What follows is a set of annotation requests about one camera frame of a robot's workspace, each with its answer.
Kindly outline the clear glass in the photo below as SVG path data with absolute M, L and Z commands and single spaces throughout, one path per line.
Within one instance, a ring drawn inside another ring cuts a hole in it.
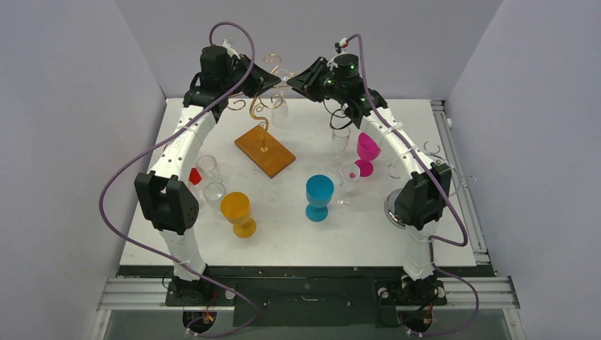
M 288 104 L 284 97 L 286 90 L 289 88 L 287 81 L 294 76 L 293 72 L 285 69 L 279 69 L 275 75 L 280 76 L 281 83 L 276 87 L 274 94 L 273 109 L 271 110 L 271 122 L 278 128 L 283 128 L 288 122 Z
M 332 149 L 334 154 L 326 165 L 326 170 L 330 175 L 336 176 L 341 167 L 341 156 L 346 150 L 351 130 L 349 126 L 344 124 L 335 125 L 332 129 Z
M 201 182 L 222 183 L 223 177 L 216 161 L 216 158 L 211 155 L 203 155 L 196 160 L 196 169 L 201 175 Z
M 336 203 L 339 206 L 347 207 L 350 205 L 352 196 L 357 187 L 360 178 L 360 168 L 353 162 L 341 164 L 337 172 L 338 196 Z
M 218 215 L 222 215 L 220 205 L 226 195 L 226 188 L 220 182 L 208 183 L 203 189 L 203 197 L 208 206 Z

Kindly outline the yellow plastic wine glass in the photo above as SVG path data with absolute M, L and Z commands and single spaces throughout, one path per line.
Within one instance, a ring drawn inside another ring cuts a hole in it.
M 239 238 L 251 237 L 257 230 L 257 224 L 251 216 L 249 198 L 242 192 L 225 195 L 220 204 L 224 218 L 232 224 L 234 234 Z

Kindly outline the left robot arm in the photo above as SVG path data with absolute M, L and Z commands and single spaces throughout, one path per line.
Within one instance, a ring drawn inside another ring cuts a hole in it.
M 200 67 L 184 95 L 175 129 L 178 137 L 166 144 L 149 172 L 139 173 L 134 181 L 144 218 L 161 234 L 174 258 L 169 293 L 195 305 L 213 298 L 214 285 L 200 278 L 201 274 L 208 275 L 208 269 L 193 229 L 200 208 L 189 188 L 189 175 L 229 97 L 238 93 L 261 95 L 281 81 L 253 65 L 248 56 L 216 45 L 203 48 Z

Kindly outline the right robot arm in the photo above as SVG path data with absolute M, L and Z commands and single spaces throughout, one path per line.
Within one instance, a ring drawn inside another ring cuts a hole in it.
M 287 80 L 293 91 L 313 102 L 334 100 L 343 113 L 368 135 L 391 162 L 401 188 L 386 198 L 390 221 L 405 230 L 401 296 L 418 302 L 428 292 L 425 278 L 434 273 L 430 246 L 443 215 L 451 184 L 451 169 L 431 160 L 408 137 L 379 92 L 366 86 L 359 72 L 359 57 L 340 54 L 318 58 L 309 68 Z

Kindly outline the blue plastic wine glass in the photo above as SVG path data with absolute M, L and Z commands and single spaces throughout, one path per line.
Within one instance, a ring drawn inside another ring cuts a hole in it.
M 322 174 L 311 176 L 305 185 L 308 205 L 305 208 L 306 217 L 312 222 L 322 222 L 328 216 L 328 205 L 334 193 L 332 180 Z

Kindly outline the red plastic wine glass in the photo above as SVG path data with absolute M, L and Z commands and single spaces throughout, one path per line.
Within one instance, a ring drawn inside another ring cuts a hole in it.
M 200 182 L 202 181 L 202 177 L 200 175 L 200 173 L 198 172 L 198 170 L 193 167 L 190 170 L 190 174 L 189 174 L 189 182 L 193 185 L 196 186 L 198 185 Z

